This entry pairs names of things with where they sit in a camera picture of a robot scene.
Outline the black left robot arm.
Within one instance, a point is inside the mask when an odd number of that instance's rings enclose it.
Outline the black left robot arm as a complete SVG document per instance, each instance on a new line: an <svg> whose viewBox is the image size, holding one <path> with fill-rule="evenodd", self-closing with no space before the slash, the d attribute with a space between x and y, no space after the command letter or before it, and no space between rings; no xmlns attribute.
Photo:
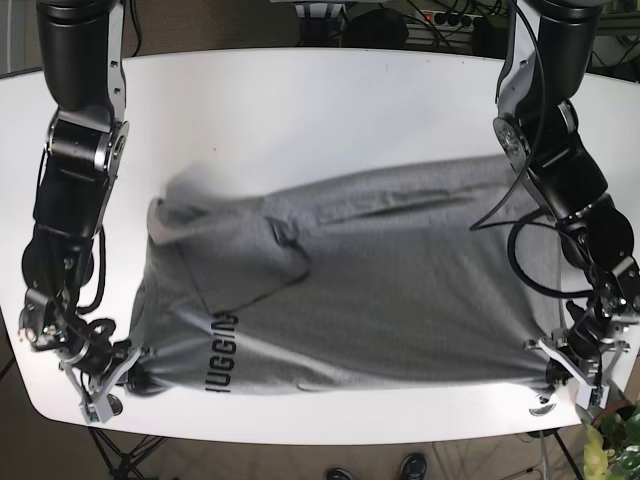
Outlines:
<svg viewBox="0 0 640 480"><path fill-rule="evenodd" d="M496 137L523 184L560 236L566 261L588 288L562 292L568 329L534 342L550 360L551 385L578 382L581 408L604 408L613 389L603 352L623 351L610 338L616 316L639 312L639 267L630 221L616 208L598 164L578 132L572 97L592 53L599 1L514 1L505 63L496 88Z"/></svg>

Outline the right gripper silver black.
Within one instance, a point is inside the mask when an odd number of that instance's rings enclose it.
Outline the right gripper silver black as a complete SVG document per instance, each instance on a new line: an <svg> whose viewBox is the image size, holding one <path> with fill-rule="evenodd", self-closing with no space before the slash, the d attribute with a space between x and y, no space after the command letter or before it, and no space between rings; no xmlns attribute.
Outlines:
<svg viewBox="0 0 640 480"><path fill-rule="evenodd" d="M129 340L116 342L107 353L88 342L76 353L67 347L58 349L59 369L80 396L79 409L87 424L105 424L116 417L107 400L116 386L126 385L130 393L149 392L148 373L138 363L155 355L154 348L135 346Z"/></svg>

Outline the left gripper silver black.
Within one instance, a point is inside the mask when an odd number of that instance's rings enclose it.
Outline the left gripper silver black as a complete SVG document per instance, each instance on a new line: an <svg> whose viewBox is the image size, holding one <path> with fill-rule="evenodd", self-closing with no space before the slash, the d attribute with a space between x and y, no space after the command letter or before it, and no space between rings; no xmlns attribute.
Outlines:
<svg viewBox="0 0 640 480"><path fill-rule="evenodd" d="M627 341L630 333L629 319L611 319L602 337L577 323L569 329L556 329L549 336L529 340L524 349L546 356L548 386L571 386L578 411L606 411L627 403L614 372L631 354Z"/></svg>

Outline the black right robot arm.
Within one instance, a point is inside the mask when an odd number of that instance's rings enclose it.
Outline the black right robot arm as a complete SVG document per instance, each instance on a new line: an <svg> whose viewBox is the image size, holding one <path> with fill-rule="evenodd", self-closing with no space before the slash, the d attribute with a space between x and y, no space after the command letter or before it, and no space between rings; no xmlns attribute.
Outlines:
<svg viewBox="0 0 640 480"><path fill-rule="evenodd" d="M34 351L52 351L80 397L89 423L119 415L114 387L141 356L112 341L115 322L92 319L82 305L91 280L104 291L103 217L127 141L122 1L41 1L37 21L42 67L56 102L40 161L33 236L22 256L27 286L19 329Z"/></svg>

